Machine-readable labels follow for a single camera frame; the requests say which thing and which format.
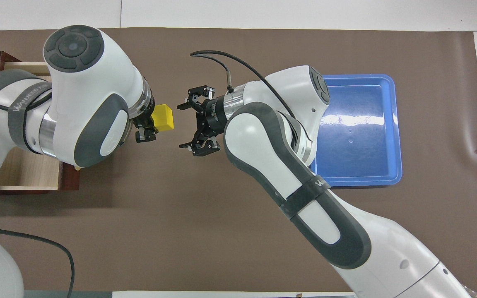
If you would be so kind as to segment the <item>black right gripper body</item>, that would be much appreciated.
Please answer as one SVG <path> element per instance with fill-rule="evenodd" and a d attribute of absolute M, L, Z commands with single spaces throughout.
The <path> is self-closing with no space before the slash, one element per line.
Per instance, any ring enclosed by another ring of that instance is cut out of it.
<path fill-rule="evenodd" d="M 215 137 L 224 132 L 227 116 L 224 111 L 224 96 L 206 99 L 201 104 L 204 113 L 201 115 L 202 135 Z"/>

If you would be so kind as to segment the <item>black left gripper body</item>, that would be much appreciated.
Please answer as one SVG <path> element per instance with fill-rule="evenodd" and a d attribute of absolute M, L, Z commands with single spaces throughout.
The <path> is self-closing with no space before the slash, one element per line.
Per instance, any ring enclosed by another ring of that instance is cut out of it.
<path fill-rule="evenodd" d="M 142 127 L 144 130 L 154 130 L 154 121 L 151 113 L 141 113 L 134 117 L 134 125 L 136 128 Z"/>

